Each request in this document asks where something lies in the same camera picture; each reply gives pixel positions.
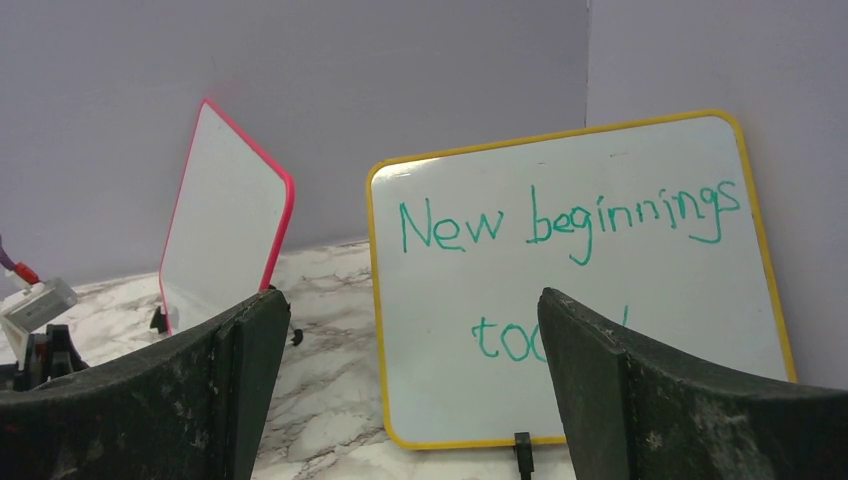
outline yellow frame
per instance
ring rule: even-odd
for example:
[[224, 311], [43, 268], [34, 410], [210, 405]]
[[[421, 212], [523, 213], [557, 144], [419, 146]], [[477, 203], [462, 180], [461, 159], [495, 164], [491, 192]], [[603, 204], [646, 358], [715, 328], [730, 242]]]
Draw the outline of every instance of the yellow frame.
[[[742, 135], [742, 127], [732, 115], [721, 110], [701, 110], [696, 112], [679, 113], [675, 115], [667, 115], [662, 117], [618, 123], [613, 125], [582, 128], [579, 130], [571, 130], [567, 132], [550, 133], [546, 135], [537, 135], [533, 137], [506, 140], [502, 142], [488, 143], [484, 145], [472, 145], [468, 147], [445, 150], [441, 152], [424, 153], [409, 157], [394, 158], [385, 160], [383, 162], [378, 163], [377, 165], [374, 165], [374, 167], [368, 173], [368, 179], [365, 184], [365, 198], [368, 210], [368, 238], [370, 241], [369, 247], [371, 249], [371, 275], [374, 283], [374, 310], [376, 313], [377, 320], [377, 353], [379, 356], [380, 363], [380, 389], [382, 392], [381, 396], [383, 401], [383, 419], [386, 427], [386, 432], [389, 434], [389, 437], [394, 440], [395, 443], [397, 443], [402, 448], [411, 450], [444, 450], [456, 448], [507, 447], [514, 445], [515, 440], [512, 438], [504, 438], [499, 440], [481, 440], [468, 442], [414, 443], [407, 442], [400, 438], [392, 428], [392, 417], [389, 411], [389, 389], [388, 382], [386, 380], [386, 357], [383, 344], [383, 315], [382, 309], [380, 307], [380, 275], [377, 268], [377, 247], [375, 239], [376, 232], [374, 226], [374, 202], [373, 197], [371, 195], [371, 183], [373, 182], [374, 176], [377, 174], [377, 172], [379, 172], [380, 169], [382, 169], [383, 167], [387, 167], [389, 165], [397, 165], [399, 163], [415, 162], [418, 160], [427, 160], [436, 157], [448, 157], [471, 152], [493, 150], [496, 148], [514, 147], [517, 145], [525, 145], [528, 143], [544, 142], [547, 140], [556, 140], [566, 137], [575, 137], [578, 135], [589, 135], [593, 133], [624, 130], [634, 127], [644, 127], [648, 125], [657, 125], [661, 123], [669, 123], [676, 122], [679, 120], [688, 120], [692, 118], [711, 116], [722, 118], [733, 127], [733, 132], [736, 137], [736, 144], [739, 148], [739, 158], [742, 161], [742, 172], [745, 175], [745, 187], [748, 190], [748, 201], [751, 205], [751, 213], [757, 230], [757, 239], [760, 245], [760, 256], [763, 260], [763, 270], [766, 274], [766, 281], [768, 283], [769, 294], [771, 296], [772, 310], [774, 310], [775, 323], [777, 324], [777, 334], [780, 339], [781, 350], [783, 350], [783, 362], [786, 367], [786, 376], [792, 383], [796, 383], [798, 381], [798, 377], [795, 371], [795, 362], [792, 358], [792, 350], [789, 345], [789, 336], [786, 332], [786, 324], [783, 319], [783, 309], [780, 306], [780, 296], [777, 292], [777, 282], [774, 277], [774, 268], [771, 264], [771, 254], [769, 253], [768, 242], [766, 240], [766, 231], [765, 227], [763, 226], [762, 215], [760, 213], [760, 204], [757, 200], [756, 188], [754, 187], [754, 178], [751, 173], [751, 164], [748, 160], [748, 151], [745, 147], [745, 137]], [[554, 444], [564, 443], [565, 437], [539, 437], [533, 438], [532, 440], [533, 443], [536, 445]]]

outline light purple wall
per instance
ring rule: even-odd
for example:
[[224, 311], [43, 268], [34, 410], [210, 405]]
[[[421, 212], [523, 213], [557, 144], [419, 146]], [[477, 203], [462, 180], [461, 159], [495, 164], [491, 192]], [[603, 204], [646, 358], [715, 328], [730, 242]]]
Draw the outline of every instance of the light purple wall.
[[590, 16], [588, 124], [741, 121], [801, 380], [848, 388], [848, 2], [592, 0]]
[[583, 126], [587, 22], [583, 0], [4, 2], [0, 233], [73, 283], [153, 271], [208, 95], [295, 177], [285, 249], [364, 238], [378, 161]]

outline yellow-framed whiteboard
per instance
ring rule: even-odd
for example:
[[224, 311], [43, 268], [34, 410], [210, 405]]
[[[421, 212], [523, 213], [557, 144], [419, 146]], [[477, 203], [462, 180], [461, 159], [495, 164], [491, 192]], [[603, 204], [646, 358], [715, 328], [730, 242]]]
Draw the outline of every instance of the yellow-framed whiteboard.
[[565, 441], [544, 287], [708, 361], [797, 380], [724, 112], [387, 160], [366, 196], [385, 426], [401, 447]]

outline pink frame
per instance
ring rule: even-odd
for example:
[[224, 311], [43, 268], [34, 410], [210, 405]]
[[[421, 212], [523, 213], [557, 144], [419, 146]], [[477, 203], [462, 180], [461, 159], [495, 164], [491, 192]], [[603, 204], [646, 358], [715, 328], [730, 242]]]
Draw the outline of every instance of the pink frame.
[[185, 173], [188, 170], [188, 160], [191, 158], [191, 148], [194, 146], [194, 136], [197, 134], [197, 125], [200, 123], [200, 114], [203, 112], [203, 106], [208, 105], [215, 113], [217, 113], [224, 123], [233, 129], [242, 140], [259, 155], [265, 163], [271, 167], [277, 175], [286, 184], [286, 204], [283, 206], [283, 215], [280, 217], [280, 224], [277, 227], [277, 235], [274, 237], [274, 243], [271, 244], [271, 251], [268, 254], [268, 262], [265, 264], [265, 272], [262, 275], [262, 280], [259, 282], [259, 289], [262, 291], [268, 288], [271, 283], [271, 275], [274, 273], [274, 267], [277, 265], [277, 257], [280, 255], [280, 249], [283, 247], [283, 239], [285, 239], [286, 231], [289, 227], [292, 211], [294, 211], [295, 185], [294, 179], [271, 155], [265, 151], [255, 140], [253, 140], [241, 127], [239, 127], [226, 113], [224, 113], [215, 103], [208, 98], [204, 98], [197, 111], [197, 120], [195, 121], [194, 133], [191, 137], [191, 145], [189, 146], [188, 155], [186, 156], [185, 167], [183, 168], [183, 176], [180, 179], [180, 189], [177, 191], [177, 201], [174, 202], [174, 210], [171, 213], [171, 223], [168, 225], [168, 237], [165, 239], [165, 248], [162, 250], [162, 260], [159, 262], [159, 292], [162, 296], [162, 307], [165, 310], [165, 323], [168, 326], [168, 335], [172, 335], [171, 322], [168, 319], [168, 304], [165, 300], [165, 288], [162, 285], [162, 266], [165, 263], [165, 252], [168, 251], [168, 240], [171, 238], [171, 227], [174, 226], [174, 216], [177, 213], [177, 206], [180, 203], [180, 192], [183, 189], [183, 181]]

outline whiteboard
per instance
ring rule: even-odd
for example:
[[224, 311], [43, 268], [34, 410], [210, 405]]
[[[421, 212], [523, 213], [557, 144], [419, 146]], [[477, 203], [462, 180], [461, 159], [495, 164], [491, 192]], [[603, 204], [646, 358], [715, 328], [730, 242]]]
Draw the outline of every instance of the whiteboard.
[[366, 190], [385, 425], [403, 447], [564, 441], [544, 287], [795, 381], [741, 130], [722, 112], [390, 160]]
[[294, 197], [291, 176], [204, 100], [159, 268], [169, 334], [268, 287]]

